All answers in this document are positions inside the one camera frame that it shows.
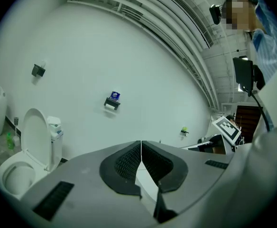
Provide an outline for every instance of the ceiling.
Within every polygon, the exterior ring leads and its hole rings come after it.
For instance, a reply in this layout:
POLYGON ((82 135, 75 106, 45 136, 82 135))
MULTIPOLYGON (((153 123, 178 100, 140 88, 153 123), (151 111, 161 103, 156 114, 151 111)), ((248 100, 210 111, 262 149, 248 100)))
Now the ceiling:
MULTIPOLYGON (((129 1, 141 5, 135 0, 129 1)), ((201 56, 213 80, 220 110, 224 111, 222 104, 225 103, 250 101, 246 93, 238 92, 232 63, 233 57, 244 55, 249 57, 251 55, 249 42, 243 32, 226 29, 222 23, 215 25, 209 12, 209 7, 212 4, 221 5, 224 0, 185 0, 185 2, 202 20, 214 42, 210 49, 204 49, 201 52, 201 56)))

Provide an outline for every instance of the toilet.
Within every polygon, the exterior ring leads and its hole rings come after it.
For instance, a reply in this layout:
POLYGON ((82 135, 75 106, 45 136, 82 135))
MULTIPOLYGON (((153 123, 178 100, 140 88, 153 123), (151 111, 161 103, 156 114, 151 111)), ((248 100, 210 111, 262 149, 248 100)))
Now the toilet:
POLYGON ((37 109, 27 111, 21 132, 22 151, 0 166, 0 189, 17 199, 56 169, 62 158, 60 119, 47 119, 37 109))

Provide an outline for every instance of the toilet tank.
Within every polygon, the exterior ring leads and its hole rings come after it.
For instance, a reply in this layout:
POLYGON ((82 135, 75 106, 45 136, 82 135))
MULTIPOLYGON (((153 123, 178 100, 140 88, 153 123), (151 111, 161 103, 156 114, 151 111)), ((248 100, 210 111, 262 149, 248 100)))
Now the toilet tank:
POLYGON ((62 159, 62 146, 63 146, 63 135, 64 131, 60 124, 60 120, 56 120, 56 123, 53 124, 53 119, 50 121, 48 118, 48 123, 50 126, 51 132, 51 163, 50 171, 55 170, 62 159))

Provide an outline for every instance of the air conditioning unit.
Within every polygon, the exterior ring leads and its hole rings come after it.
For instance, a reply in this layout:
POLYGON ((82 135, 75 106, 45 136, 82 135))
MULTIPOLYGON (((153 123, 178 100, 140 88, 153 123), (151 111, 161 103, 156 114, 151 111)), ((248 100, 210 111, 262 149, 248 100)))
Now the air conditioning unit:
POLYGON ((213 40, 206 26, 196 13, 184 0, 158 0, 173 11, 183 23, 191 30, 201 47, 208 49, 213 45, 213 40))

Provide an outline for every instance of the white wall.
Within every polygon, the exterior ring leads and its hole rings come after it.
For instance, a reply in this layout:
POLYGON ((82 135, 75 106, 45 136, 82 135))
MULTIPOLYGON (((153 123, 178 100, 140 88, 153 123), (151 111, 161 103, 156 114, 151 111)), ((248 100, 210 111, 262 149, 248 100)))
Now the white wall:
POLYGON ((20 130, 31 107, 60 117, 67 159, 134 140, 182 147, 205 135, 205 97, 142 30, 107 12, 64 4, 25 28, 25 37, 15 37, 20 10, 28 12, 18 7, 0 28, 0 85, 8 95, 7 116, 20 118, 20 130), (46 72, 36 80, 33 64, 42 60, 46 72), (113 90, 121 93, 115 112, 103 106, 113 90))

